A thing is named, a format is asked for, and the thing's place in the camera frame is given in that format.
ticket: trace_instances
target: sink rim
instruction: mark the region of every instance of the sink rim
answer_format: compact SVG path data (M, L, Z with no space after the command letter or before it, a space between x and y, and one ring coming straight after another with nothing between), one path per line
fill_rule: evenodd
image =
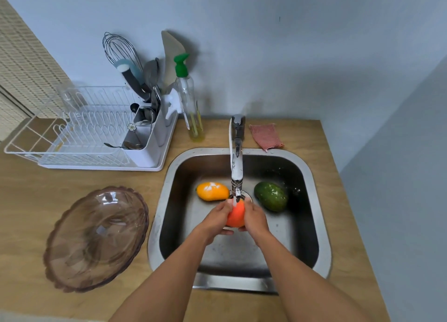
M159 248L159 239L168 205L169 195L171 193L173 179L178 167L184 161L194 156L229 154L230 152L228 148L193 148L181 153L172 161L168 171L166 172L165 182L160 193L157 210L148 239L148 258L152 270L157 269L165 260ZM313 270L322 277L327 278L331 269L332 252L323 213L321 212L320 201L318 200L318 195L316 192L315 181L309 166L299 156L287 150L273 149L265 152L262 149L244 148L243 154L283 157L294 163L301 170L306 185L319 246L318 258ZM276 292L273 279L271 277L255 278L222 276L199 272L196 274L194 279L193 288Z

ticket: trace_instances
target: glass bowl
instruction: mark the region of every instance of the glass bowl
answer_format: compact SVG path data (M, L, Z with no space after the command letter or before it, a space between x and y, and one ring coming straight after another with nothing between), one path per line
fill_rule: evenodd
M54 225L43 255L45 274L65 292L105 285L131 264L148 226L148 206L133 189L95 190Z

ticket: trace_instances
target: wooden countertop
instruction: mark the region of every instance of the wooden countertop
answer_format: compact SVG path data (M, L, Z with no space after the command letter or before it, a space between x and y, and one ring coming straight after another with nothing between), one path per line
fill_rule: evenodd
M348 293L375 321L389 321L342 181L320 121L247 120L245 148L258 148L248 124L276 123L284 149L310 167L332 247L329 281ZM109 185L141 193L152 224L171 161L195 147L227 147L228 120L204 121L206 139L193 143L177 123L160 172L51 170L15 155L0 144L0 309L23 314L107 320L151 273L147 238L129 268L93 291L63 293L45 278L42 254L61 214L80 197ZM194 289L185 321L286 321L278 296Z

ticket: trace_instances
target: stainless steel sink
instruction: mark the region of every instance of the stainless steel sink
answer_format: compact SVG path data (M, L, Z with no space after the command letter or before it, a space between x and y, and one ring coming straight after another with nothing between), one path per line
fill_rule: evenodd
M253 201L255 185L273 181L289 192L282 213L265 210L270 231L296 257L327 277L331 250L315 184L307 164L286 150L244 149L242 189ZM170 165L148 241L151 268L156 269L186 239L217 202L198 198L203 182L231 187L228 149L197 148L180 154ZM276 292L260 249L247 232L219 235L206 247L195 288Z

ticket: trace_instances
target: dish rack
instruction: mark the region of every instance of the dish rack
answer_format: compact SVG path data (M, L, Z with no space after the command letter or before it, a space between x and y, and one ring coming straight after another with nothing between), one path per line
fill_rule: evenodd
M177 116L165 123L161 118L164 113L160 111L157 121L150 127L135 130L132 126L135 114L130 105L140 104L142 99L127 87L68 88L64 96L64 107L59 105L59 95L50 97L38 114L6 145L5 153L21 156L46 168L130 171L159 171L163 168ZM45 117L53 114L54 118L40 118L44 117L43 113ZM156 142L152 139L155 131L166 135L163 144L153 143ZM146 149L131 151L104 145L122 146L129 135L138 139L141 135L145 139L143 143L156 147L157 162L141 165L128 155L128 152L147 154Z

